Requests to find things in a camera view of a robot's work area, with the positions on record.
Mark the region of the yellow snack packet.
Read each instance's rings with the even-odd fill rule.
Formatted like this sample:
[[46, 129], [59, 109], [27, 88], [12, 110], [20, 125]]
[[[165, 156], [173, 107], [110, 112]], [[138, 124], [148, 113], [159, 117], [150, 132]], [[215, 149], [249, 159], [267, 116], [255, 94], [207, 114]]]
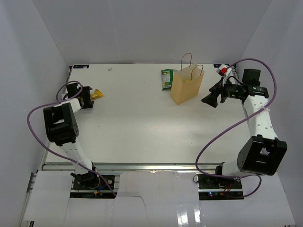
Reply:
[[95, 101], [103, 97], [104, 97], [103, 93], [98, 89], [95, 89], [94, 92], [90, 94], [91, 101]]

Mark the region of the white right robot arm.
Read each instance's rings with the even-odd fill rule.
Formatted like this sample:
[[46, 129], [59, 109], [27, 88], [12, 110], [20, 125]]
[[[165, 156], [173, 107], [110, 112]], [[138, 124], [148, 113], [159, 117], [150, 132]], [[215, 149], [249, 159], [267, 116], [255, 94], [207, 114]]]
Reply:
[[216, 167], [214, 184], [226, 188], [231, 177], [245, 175], [274, 175], [286, 151], [287, 143], [278, 138], [271, 123], [268, 90], [260, 86], [260, 70], [245, 69], [242, 81], [233, 84], [232, 70], [222, 64], [216, 71], [221, 79], [209, 91], [210, 94], [201, 101], [212, 107], [218, 106], [217, 98], [224, 103], [227, 98], [239, 99], [247, 120], [250, 138], [239, 151], [237, 159], [223, 162]]

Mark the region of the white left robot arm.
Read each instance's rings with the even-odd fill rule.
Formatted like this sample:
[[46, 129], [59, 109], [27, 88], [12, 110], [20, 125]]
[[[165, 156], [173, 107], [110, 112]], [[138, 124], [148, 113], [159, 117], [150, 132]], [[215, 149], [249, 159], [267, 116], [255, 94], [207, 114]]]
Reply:
[[68, 100], [43, 109], [46, 134], [50, 142], [60, 147], [72, 160], [75, 171], [71, 173], [77, 183], [95, 189], [100, 184], [100, 177], [93, 162], [84, 153], [77, 140], [79, 128], [75, 113], [82, 109], [93, 108], [91, 87], [78, 87], [76, 83], [67, 85]]

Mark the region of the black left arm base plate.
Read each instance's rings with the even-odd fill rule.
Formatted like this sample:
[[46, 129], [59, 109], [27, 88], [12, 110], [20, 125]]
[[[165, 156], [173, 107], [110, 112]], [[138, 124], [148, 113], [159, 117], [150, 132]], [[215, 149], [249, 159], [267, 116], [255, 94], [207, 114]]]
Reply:
[[[115, 184], [115, 176], [114, 175], [102, 175], [105, 179], [105, 181], [108, 183], [111, 189], [114, 189], [114, 184]], [[101, 191], [101, 190], [108, 190], [109, 187], [106, 186], [106, 183], [104, 181], [97, 177], [96, 179], [92, 180], [86, 180], [86, 181], [78, 181], [74, 180], [73, 190], [95, 190], [95, 191]]]

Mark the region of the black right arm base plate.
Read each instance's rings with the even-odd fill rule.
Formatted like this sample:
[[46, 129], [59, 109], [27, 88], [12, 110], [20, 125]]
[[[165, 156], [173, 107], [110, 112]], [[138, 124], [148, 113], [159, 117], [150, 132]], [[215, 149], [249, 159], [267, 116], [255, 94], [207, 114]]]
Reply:
[[240, 180], [225, 179], [220, 177], [213, 177], [203, 174], [196, 174], [193, 181], [198, 184], [201, 190], [206, 189], [242, 189]]

